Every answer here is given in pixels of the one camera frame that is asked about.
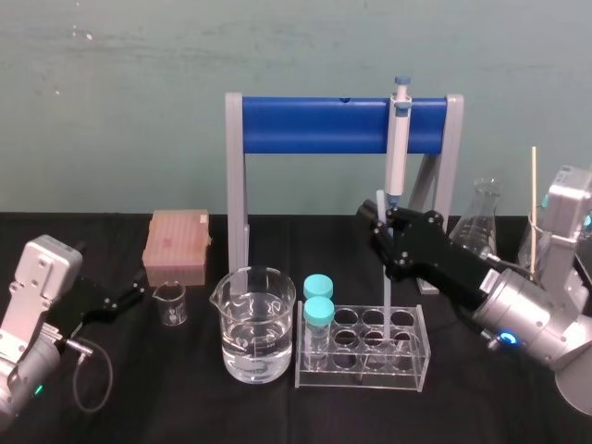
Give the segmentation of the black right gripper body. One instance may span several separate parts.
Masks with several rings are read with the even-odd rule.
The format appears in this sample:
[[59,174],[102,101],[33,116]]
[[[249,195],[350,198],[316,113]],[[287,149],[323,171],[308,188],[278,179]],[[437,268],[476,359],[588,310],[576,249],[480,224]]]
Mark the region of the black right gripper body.
[[408,224],[392,228],[403,279],[421,278],[464,309],[476,310],[487,298],[481,284],[491,265],[449,239],[440,213],[406,210]]

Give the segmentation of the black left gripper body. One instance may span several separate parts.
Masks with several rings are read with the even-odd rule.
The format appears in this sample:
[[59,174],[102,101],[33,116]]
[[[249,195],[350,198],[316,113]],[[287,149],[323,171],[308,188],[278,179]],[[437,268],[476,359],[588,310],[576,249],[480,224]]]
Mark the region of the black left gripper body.
[[54,327],[61,334],[74,334],[93,322],[113,322],[117,310],[115,297],[109,291],[86,277],[77,277],[54,305]]

